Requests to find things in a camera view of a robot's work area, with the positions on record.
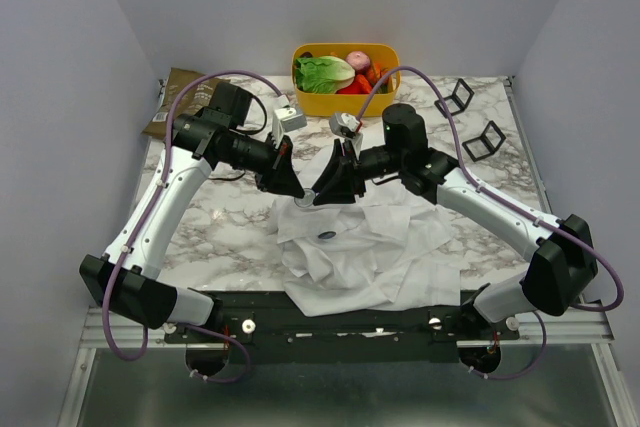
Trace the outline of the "clear round brooch backing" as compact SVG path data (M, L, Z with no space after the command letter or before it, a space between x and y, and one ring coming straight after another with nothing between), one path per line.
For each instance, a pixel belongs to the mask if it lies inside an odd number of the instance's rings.
M312 189L305 189L301 198L295 198L294 203L300 208L309 208L314 205L316 193Z

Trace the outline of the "white shirt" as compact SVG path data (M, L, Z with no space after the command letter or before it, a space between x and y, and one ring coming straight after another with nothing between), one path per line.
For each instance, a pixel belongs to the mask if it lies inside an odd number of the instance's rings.
M443 210L399 184L366 188L349 205L274 200L284 292L308 317L459 305L460 271L437 256L453 234Z

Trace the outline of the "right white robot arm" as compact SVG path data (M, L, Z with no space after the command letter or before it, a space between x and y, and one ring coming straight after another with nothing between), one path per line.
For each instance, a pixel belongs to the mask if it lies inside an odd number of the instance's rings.
M453 210L510 245L528 262L527 271L480 288L463 306L460 326L480 339L496 323L520 313L541 311L561 316L577 302L597 273L588 224L578 216L562 220L498 192L479 179L468 179L459 162L431 147L424 119L403 103L382 114L384 143L362 149L361 123L348 113L329 121L337 135L330 160L312 190L316 206L352 204L365 184L396 175L412 194Z

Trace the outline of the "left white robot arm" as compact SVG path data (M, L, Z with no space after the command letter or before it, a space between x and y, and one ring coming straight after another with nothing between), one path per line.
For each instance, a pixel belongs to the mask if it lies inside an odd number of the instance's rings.
M303 197L288 134L305 126L305 115L279 96L271 132L256 140L241 129L252 100L250 92L222 82L208 106L174 120L171 144L133 214L101 256L88 255L80 265L81 278L105 313L149 329L187 324L201 342L220 334L220 308L212 296L163 284L158 277L184 212L218 164L254 173L262 192Z

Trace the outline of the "yellow plastic bin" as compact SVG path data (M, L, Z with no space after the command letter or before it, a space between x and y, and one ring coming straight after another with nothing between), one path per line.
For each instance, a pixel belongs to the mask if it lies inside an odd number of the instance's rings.
M334 112L347 112L357 115L367 99L368 93L356 93L354 88L347 87L346 92L311 93L298 85L296 78L295 60L300 57L320 57L335 55L343 60L352 51L361 51L368 55L376 72L386 73L393 67L399 66L396 51L385 44L379 43L309 43L298 47L293 55L291 77L294 82L294 92L302 110L310 116L329 117Z

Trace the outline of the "red pepper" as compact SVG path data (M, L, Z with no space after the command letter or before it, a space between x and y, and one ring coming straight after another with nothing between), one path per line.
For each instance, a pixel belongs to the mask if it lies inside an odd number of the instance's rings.
M337 91L339 95L368 95L373 86L363 74L357 74L354 80L346 87Z

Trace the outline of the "brown snack bag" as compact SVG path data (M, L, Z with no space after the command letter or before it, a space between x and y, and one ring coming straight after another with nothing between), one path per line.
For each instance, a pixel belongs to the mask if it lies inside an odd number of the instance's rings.
M169 111L178 94L190 83L201 77L204 77L204 74L200 72L172 67L168 77L163 80L161 85L161 93L156 112L142 130L142 134L154 139L163 140ZM190 88L178 102L178 106L174 112L174 119L181 114L193 115L201 108L206 107L211 100L214 89L220 82L220 78L214 77Z

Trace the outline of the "green lettuce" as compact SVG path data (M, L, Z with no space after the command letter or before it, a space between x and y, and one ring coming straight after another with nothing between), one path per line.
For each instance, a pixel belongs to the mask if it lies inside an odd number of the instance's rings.
M335 94L349 86L356 71L335 56L298 57L293 62L296 87L305 93Z

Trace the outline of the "orange carrot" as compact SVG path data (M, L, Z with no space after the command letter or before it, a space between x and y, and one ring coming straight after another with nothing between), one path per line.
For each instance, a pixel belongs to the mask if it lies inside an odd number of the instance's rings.
M371 87L374 87L386 74L387 69L382 68L378 62L372 62L365 72L365 77ZM392 85L392 77L389 77L377 90L378 93L388 93Z

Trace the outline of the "red onion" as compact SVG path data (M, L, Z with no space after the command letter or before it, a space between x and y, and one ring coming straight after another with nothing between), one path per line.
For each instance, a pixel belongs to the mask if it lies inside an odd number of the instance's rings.
M351 51L346 57L345 61L357 72L365 72L371 66L370 57L363 51Z

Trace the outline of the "far black folding stand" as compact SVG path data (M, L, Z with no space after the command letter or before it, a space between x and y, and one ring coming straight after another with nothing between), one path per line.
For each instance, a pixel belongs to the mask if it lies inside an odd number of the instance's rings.
M436 100L434 105L443 116L444 107L447 107L449 114L454 117L467 110L474 96L475 92L469 84L463 78L458 78L451 94L444 98L445 102Z

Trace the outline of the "black folding stand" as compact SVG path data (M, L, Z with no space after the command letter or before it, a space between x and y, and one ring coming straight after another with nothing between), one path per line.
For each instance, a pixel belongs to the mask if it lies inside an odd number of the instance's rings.
M443 116L444 107L447 107L449 114L454 117L467 110L474 96L475 92L469 84L463 78L458 78L451 94L444 98L445 102L436 100L434 105Z
M462 143L462 147L474 162L480 162L495 155L506 141L502 129L490 120L482 132Z

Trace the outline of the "near black folding stand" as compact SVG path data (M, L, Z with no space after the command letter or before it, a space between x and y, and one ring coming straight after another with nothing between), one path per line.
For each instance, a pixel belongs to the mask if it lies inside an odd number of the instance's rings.
M495 155L506 141L502 129L490 120L482 132L462 143L462 147L474 162L480 162Z

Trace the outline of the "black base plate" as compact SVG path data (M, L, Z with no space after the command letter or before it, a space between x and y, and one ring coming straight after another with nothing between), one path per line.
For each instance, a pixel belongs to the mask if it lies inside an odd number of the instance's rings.
M245 351L192 329L167 332L168 344L183 344L186 361L219 372L260 364L347 364L382 362L458 363L495 371L500 345L516 340L518 328L502 321L470 318L474 294L463 291L461 306L404 311L358 310L307 317L281 291L215 291L217 328Z

